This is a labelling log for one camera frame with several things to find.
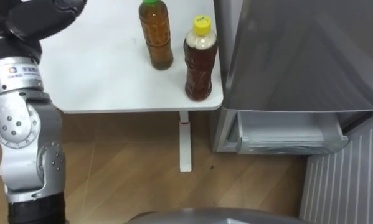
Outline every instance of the white table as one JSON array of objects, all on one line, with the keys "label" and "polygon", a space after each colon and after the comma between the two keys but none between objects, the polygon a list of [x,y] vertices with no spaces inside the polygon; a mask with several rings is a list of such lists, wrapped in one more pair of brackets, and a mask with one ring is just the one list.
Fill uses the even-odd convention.
[{"label": "white table", "polygon": [[174,63],[163,72],[150,65],[138,17],[140,2],[90,0],[73,25],[43,40],[45,90],[65,113],[180,111],[180,169],[190,172],[187,112],[218,108],[223,93],[217,57],[210,97],[195,102],[186,96],[182,44],[196,15],[210,16],[215,30],[213,0],[166,1]]}]

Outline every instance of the silver refrigerator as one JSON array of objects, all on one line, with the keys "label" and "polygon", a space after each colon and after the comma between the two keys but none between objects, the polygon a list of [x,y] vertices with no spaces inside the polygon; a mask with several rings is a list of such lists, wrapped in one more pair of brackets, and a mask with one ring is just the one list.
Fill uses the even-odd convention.
[{"label": "silver refrigerator", "polygon": [[308,155],[300,218],[373,223],[373,0],[214,2],[212,150]]}]

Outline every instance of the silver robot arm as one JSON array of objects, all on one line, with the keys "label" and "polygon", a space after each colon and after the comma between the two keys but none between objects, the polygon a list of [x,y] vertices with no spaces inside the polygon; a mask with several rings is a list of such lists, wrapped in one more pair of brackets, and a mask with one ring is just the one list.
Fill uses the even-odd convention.
[{"label": "silver robot arm", "polygon": [[67,222],[62,121],[44,92],[39,41],[67,28],[86,2],[0,0],[0,176],[9,224]]},{"label": "silver robot arm", "polygon": [[9,222],[65,219],[65,155],[60,113],[28,57],[0,59],[0,176]]}]

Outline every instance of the refrigerator drawer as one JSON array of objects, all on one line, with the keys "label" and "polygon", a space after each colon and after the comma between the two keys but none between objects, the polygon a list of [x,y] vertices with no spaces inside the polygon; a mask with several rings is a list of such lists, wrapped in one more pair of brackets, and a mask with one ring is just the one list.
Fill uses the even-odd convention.
[{"label": "refrigerator drawer", "polygon": [[239,154],[328,154],[348,144],[334,113],[239,111],[235,137]]}]

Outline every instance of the refrigerator door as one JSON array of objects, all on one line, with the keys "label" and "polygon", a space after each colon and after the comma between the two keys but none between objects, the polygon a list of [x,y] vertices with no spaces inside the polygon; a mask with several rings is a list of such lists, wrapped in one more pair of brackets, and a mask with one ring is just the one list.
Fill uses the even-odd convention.
[{"label": "refrigerator door", "polygon": [[373,110],[373,0],[248,0],[240,18],[229,4],[216,3],[224,108]]},{"label": "refrigerator door", "polygon": [[373,117],[348,136],[342,151],[308,159],[301,219],[373,224]]}]

